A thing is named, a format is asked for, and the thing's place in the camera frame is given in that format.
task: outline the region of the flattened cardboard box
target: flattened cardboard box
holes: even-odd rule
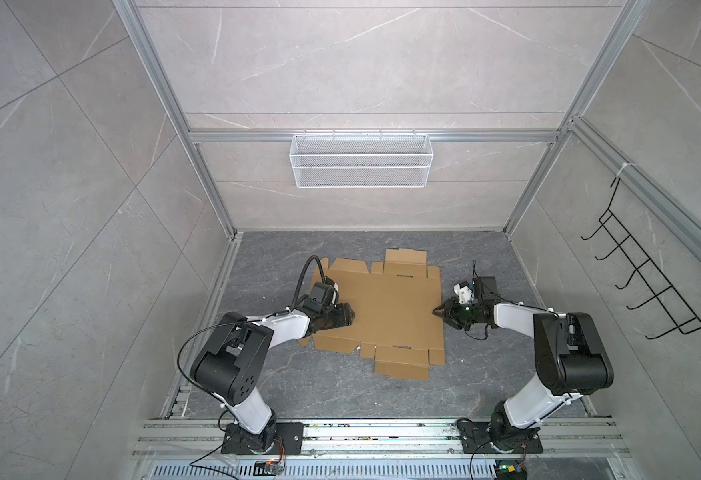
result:
[[[313,335],[318,350],[352,353],[375,360],[375,373],[397,379],[428,379],[429,365],[444,365],[443,321],[432,314],[441,304],[441,270],[428,266],[427,253],[388,249],[385,262],[321,260],[334,280],[340,302],[355,312],[353,325]],[[318,269],[313,282],[320,280]],[[306,346],[310,339],[299,340]]]

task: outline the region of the gray work surface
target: gray work surface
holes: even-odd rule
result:
[[[221,311],[264,315],[291,302],[300,269],[311,254],[383,261],[385,248],[428,252],[441,267],[441,294],[476,272],[495,276],[499,293],[535,305],[531,288],[505,235],[500,232],[247,232],[241,241]],[[303,292],[310,288],[310,274]],[[471,335],[482,336],[475,326]],[[258,388],[281,418],[488,417],[498,402],[515,395],[535,374],[532,339],[511,330],[489,331],[487,341],[444,326],[445,366],[431,366],[430,380],[400,380],[373,373],[374,360],[323,352],[286,342],[268,352]],[[214,418],[220,403],[193,389],[184,415]],[[581,402],[556,416],[585,416]]]

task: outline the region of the white zip tie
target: white zip tie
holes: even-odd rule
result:
[[[637,167],[637,166],[638,166],[638,164],[631,164],[631,163],[628,163],[628,162],[623,162],[622,167],[620,167],[620,169],[617,170],[617,176],[618,176],[618,177],[620,176],[620,174],[622,173],[622,171],[625,169],[625,167],[628,166],[628,165],[633,165],[634,167]]]

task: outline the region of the white wire basket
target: white wire basket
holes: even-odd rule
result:
[[[427,134],[298,134],[289,159],[299,188],[425,187]]]

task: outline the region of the black mounting plate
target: black mounting plate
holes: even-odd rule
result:
[[[284,439],[286,455],[299,455],[302,451],[303,430],[305,425],[297,422],[276,422],[276,437]],[[253,455],[241,432],[245,432],[239,425],[228,423],[225,427],[225,443],[220,453],[235,453],[237,455]],[[274,446],[263,455],[278,455],[278,440]]]
[[[498,453],[489,443],[489,422],[457,422],[457,429],[460,433],[460,441],[462,442],[462,453],[472,455],[480,453]],[[530,432],[525,435],[519,432],[518,436],[509,438],[503,442],[506,449],[509,446],[512,450],[508,453],[518,453],[523,455],[526,444],[526,453],[542,453],[542,442],[540,442],[537,432]]]

